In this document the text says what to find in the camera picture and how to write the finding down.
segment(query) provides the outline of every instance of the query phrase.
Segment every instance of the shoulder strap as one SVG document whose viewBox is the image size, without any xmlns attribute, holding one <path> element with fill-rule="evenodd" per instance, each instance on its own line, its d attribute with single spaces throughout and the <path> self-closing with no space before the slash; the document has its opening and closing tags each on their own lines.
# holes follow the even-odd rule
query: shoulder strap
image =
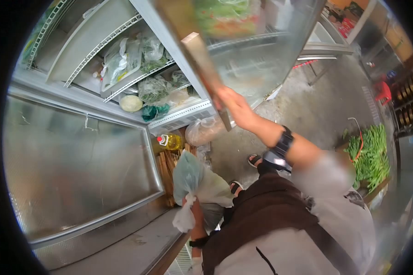
<svg viewBox="0 0 413 275">
<path fill-rule="evenodd" d="M 358 267 L 346 250 L 320 224 L 315 223 L 305 231 L 340 275 L 359 275 Z"/>
</svg>

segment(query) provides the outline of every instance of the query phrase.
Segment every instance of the foot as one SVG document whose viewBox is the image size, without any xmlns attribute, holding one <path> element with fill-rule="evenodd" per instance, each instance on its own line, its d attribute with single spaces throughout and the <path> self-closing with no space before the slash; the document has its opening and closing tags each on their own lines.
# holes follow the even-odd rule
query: foot
<svg viewBox="0 0 413 275">
<path fill-rule="evenodd" d="M 236 183 L 232 182 L 232 183 L 229 185 L 229 189 L 232 190 L 232 188 L 234 187 L 234 185 L 236 185 Z M 240 191 L 242 191 L 242 190 L 243 190 L 242 187 L 240 187 L 240 185 L 239 185 L 239 187 L 237 187 L 236 192 L 234 193 L 234 196 L 235 196 L 235 197 L 238 197 Z"/>
<path fill-rule="evenodd" d="M 250 156 L 248 159 L 249 159 L 250 161 L 252 161 L 254 157 L 255 157 L 255 156 Z M 255 166 L 255 167 L 259 166 L 259 164 L 260 164 L 262 161 L 263 161 L 263 159 L 260 158 L 258 161 L 256 161 L 256 162 L 254 163 L 254 166 Z"/>
</svg>

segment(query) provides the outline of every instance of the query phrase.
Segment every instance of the refrigerator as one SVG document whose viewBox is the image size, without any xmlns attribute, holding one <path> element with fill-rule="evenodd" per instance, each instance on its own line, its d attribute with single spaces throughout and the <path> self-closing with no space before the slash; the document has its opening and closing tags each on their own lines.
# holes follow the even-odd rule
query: refrigerator
<svg viewBox="0 0 413 275">
<path fill-rule="evenodd" d="M 352 54 L 321 15 L 324 4 L 55 0 L 16 65 L 3 125 L 9 196 L 44 267 L 71 274 L 74 264 L 82 267 L 162 214 L 174 214 L 165 203 L 152 140 L 215 115 L 232 129 L 232 117 L 212 103 L 216 85 L 231 87 L 255 108 L 281 93 L 297 61 Z M 140 69 L 134 64 L 136 70 L 125 69 L 110 82 L 100 77 L 111 48 L 144 36 L 159 40 L 159 62 L 147 67 L 140 53 Z M 129 58 L 131 45 L 120 55 Z M 142 110 L 121 108 L 122 96 L 141 81 L 171 81 L 177 70 L 188 83 L 173 85 L 184 98 L 167 113 L 146 121 Z"/>
</svg>

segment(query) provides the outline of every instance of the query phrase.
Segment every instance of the red plastic stool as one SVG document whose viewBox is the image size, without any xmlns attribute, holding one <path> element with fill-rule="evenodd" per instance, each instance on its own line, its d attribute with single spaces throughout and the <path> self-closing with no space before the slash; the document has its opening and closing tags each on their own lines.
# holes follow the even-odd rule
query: red plastic stool
<svg viewBox="0 0 413 275">
<path fill-rule="evenodd" d="M 385 83 L 384 81 L 378 82 L 374 85 L 374 88 L 375 90 L 379 91 L 379 94 L 375 97 L 375 101 L 386 99 L 384 102 L 382 102 L 382 106 L 384 106 L 391 100 L 391 91 L 387 83 Z"/>
</svg>

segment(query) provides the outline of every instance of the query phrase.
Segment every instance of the sandal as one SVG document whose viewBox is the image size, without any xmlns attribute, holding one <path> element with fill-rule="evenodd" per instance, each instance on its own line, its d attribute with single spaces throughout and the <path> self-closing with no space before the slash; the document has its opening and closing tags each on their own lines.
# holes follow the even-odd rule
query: sandal
<svg viewBox="0 0 413 275">
<path fill-rule="evenodd" d="M 254 168 L 257 168 L 257 166 L 255 166 L 255 163 L 261 158 L 262 157 L 260 155 L 252 154 L 252 155 L 249 155 L 246 159 L 247 159 L 249 165 L 251 165 Z"/>
<path fill-rule="evenodd" d="M 233 184 L 234 183 L 234 186 L 232 187 L 232 189 L 231 189 L 231 193 L 234 195 L 234 193 L 236 193 L 236 191 L 237 191 L 237 189 L 239 188 L 239 186 L 240 186 L 240 188 L 242 188 L 242 190 L 244 190 L 244 188 L 243 188 L 243 186 L 240 184 L 240 182 L 238 182 L 237 180 L 231 180 L 230 181 L 230 183 L 229 183 L 229 185 L 231 186 L 231 184 Z"/>
</svg>

